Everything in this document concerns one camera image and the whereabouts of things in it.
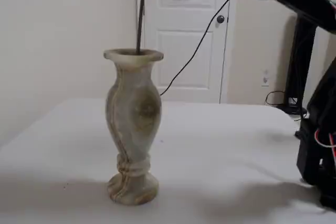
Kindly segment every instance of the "white wall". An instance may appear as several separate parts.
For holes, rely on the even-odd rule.
[[[0,145],[62,101],[103,98],[105,49],[134,47],[135,0],[0,0]]]
[[[272,0],[237,0],[229,103],[264,104],[269,92],[285,89],[296,17],[294,12]],[[318,29],[305,104],[324,73],[326,59],[330,61],[329,40],[330,35]],[[265,70],[270,73],[269,87],[261,86]],[[281,101],[281,95],[270,97],[270,102]]]

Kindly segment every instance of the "vase base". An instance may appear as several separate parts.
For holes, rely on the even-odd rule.
[[[108,184],[110,198],[128,206],[142,205],[152,201],[159,190],[158,180],[147,173],[139,177],[116,174]]]

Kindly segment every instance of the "marble vase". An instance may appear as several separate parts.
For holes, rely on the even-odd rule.
[[[106,102],[106,120],[118,148],[116,174],[108,183],[110,198],[123,205],[153,200],[159,182],[149,173],[149,150],[161,121],[161,98],[151,79],[153,64],[163,54],[153,50],[104,52],[114,62],[117,79]]]

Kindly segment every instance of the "wire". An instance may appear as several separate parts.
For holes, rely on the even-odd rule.
[[[322,144],[320,141],[319,141],[319,133],[320,133],[320,129],[317,129],[315,131],[315,134],[314,134],[314,138],[315,138],[315,141],[321,145],[322,147],[325,147],[325,148],[330,148],[331,151],[332,151],[332,156],[333,156],[333,159],[334,159],[334,165],[335,165],[335,169],[336,169],[336,145],[335,145],[335,141],[334,141],[334,137],[332,134],[328,134],[329,135],[329,141],[330,141],[330,145],[325,145],[325,144]]]
[[[274,93],[283,93],[283,94],[285,94],[285,92],[283,92],[283,91],[272,91],[272,92],[269,92],[268,95],[266,96],[266,99],[265,99],[265,105],[267,104],[267,105],[271,105],[271,106],[276,106],[276,105],[281,105],[282,104],[282,103],[269,103],[268,102],[269,95],[270,94],[274,94]],[[295,101],[293,97],[291,97],[291,99],[293,100],[294,104],[297,104],[297,101]]]
[[[335,145],[333,135],[329,134],[329,140],[330,140],[330,145]],[[331,151],[334,157],[334,164],[335,164],[335,170],[336,170],[336,148],[331,149]]]
[[[332,134],[329,134],[329,140],[330,142],[332,143],[331,145],[326,145],[326,144],[322,144],[320,141],[319,141],[319,133],[320,133],[320,129],[317,129],[315,131],[315,134],[314,134],[314,138],[315,138],[315,141],[321,145],[322,147],[324,148],[336,148],[336,144],[334,144],[334,138],[333,138],[333,135]]]
[[[196,53],[199,49],[199,47],[201,46],[207,32],[209,31],[210,25],[212,23],[212,21],[214,21],[215,17],[219,14],[219,12],[226,6],[226,4],[229,2],[230,0],[226,0],[225,3],[221,6],[221,8],[216,12],[216,14],[212,17],[212,19],[210,20],[207,28],[205,29],[205,32],[203,34],[203,37],[201,38],[201,40],[198,43],[198,46],[196,47],[196,50],[194,52],[194,54],[192,55],[192,57],[190,58],[190,60],[183,66],[183,68],[174,76],[174,78],[172,79],[172,81],[169,83],[168,87],[160,94],[161,96],[164,95],[168,89],[172,86],[173,82],[175,81],[175,79],[180,75],[180,73],[182,73],[182,71],[189,65],[189,63],[194,59],[194,57],[196,56]]]
[[[294,122],[299,122],[299,121],[301,121],[302,119],[300,118],[300,119],[297,119],[297,120],[294,120]]]

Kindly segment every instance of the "white door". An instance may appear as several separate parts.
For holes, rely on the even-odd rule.
[[[164,53],[152,79],[159,92],[194,53],[214,14],[226,0],[145,0],[144,46]],[[193,61],[174,81],[164,100],[219,103],[228,4],[213,21]]]

